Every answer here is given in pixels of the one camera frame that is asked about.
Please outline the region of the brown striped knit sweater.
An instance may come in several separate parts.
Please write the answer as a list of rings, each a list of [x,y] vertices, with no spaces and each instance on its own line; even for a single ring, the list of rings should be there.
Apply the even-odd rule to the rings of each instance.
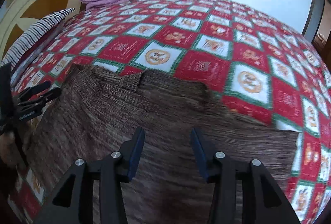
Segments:
[[[144,129],[145,143],[137,174],[123,187],[129,223],[206,223],[213,188],[195,163],[195,127],[235,160],[260,159],[287,189],[297,133],[232,112],[203,83],[155,69],[121,77],[72,65],[61,95],[31,136],[28,162],[49,192],[76,159],[104,158],[137,127]]]

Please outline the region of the striped pillow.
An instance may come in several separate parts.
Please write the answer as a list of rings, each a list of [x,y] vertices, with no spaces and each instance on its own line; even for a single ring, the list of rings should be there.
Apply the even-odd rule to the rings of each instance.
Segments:
[[[1,66],[10,63],[11,70],[21,61],[21,58],[47,35],[54,30],[68,15],[73,13],[75,8],[67,8],[46,15],[34,22],[24,33],[11,45],[1,61]]]

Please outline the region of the red checkered bed sheet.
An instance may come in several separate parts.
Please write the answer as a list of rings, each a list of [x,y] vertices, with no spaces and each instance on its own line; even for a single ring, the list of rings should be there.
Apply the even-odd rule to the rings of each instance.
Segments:
[[[302,223],[317,221],[330,201],[330,72],[311,43],[230,0],[81,4],[15,66],[16,92],[46,80],[61,85],[71,64],[203,82],[233,111],[298,132],[285,193]]]

